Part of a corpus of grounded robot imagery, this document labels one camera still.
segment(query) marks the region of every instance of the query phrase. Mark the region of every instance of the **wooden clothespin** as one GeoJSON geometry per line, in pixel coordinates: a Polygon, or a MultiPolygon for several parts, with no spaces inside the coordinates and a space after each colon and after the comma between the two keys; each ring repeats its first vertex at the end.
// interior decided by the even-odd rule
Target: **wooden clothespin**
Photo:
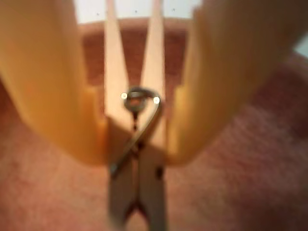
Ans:
{"type": "MultiPolygon", "coordinates": [[[[131,139],[133,116],[123,106],[121,94],[129,89],[128,75],[124,61],[123,47],[113,0],[107,1],[106,50],[105,50],[105,95],[106,115],[109,117],[110,162],[115,164],[123,156],[126,143],[131,139]]],[[[146,51],[141,74],[141,87],[157,92],[165,99],[165,57],[164,30],[161,0],[153,1],[146,51]]],[[[138,116],[142,127],[151,116],[151,107],[138,116]]],[[[135,209],[142,212],[151,231],[166,229],[165,192],[162,176],[166,152],[166,119],[160,118],[149,140],[138,151],[138,165],[134,165],[133,152],[110,179],[110,214],[120,224],[124,224],[135,209]]]]}

